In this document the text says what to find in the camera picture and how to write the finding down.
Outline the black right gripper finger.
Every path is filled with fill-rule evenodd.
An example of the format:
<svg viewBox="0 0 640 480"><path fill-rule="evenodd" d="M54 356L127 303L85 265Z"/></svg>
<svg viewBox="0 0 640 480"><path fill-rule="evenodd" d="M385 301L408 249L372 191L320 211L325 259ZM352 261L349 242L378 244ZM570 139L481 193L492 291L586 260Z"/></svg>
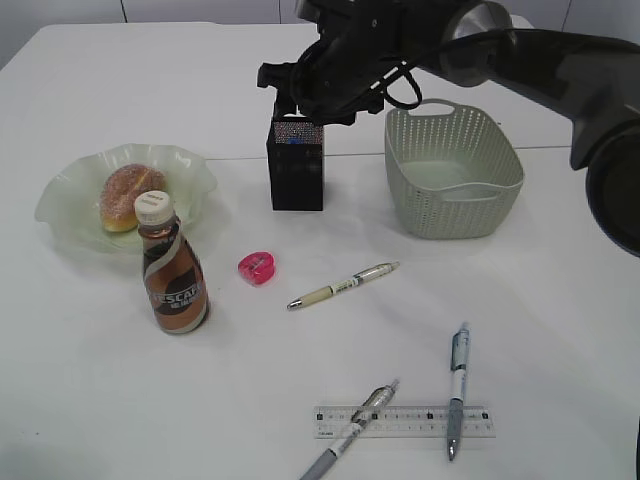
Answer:
<svg viewBox="0 0 640 480"><path fill-rule="evenodd" d="M272 119L281 121L286 116L296 116L298 114L298 106L294 100L289 97L277 97L274 106Z"/></svg>

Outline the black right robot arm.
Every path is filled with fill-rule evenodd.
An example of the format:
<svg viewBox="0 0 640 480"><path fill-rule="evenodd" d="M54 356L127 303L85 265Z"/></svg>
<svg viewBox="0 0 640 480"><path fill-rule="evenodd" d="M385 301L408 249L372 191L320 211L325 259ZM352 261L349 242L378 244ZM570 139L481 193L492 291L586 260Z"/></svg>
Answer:
<svg viewBox="0 0 640 480"><path fill-rule="evenodd" d="M586 173L601 230L639 251L639 48L635 43L515 27L493 1L302 1L318 40L293 63L261 65L273 115L351 125L378 113L389 86L419 68L461 87L493 81L570 120L570 165Z"/></svg>

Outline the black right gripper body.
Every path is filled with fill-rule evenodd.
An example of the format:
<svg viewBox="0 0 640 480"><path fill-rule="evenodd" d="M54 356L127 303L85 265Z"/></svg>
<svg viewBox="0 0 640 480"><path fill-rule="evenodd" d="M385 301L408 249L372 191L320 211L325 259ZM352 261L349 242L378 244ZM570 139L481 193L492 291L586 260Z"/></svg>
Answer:
<svg viewBox="0 0 640 480"><path fill-rule="evenodd" d="M291 98L298 113L316 125L349 126L359 112L376 114L385 103L411 110L414 103L388 92L400 78L415 85L411 66L398 50L403 14L400 1L385 1L368 14L314 23L319 39L294 63L263 63L257 86L275 88L276 98Z"/></svg>

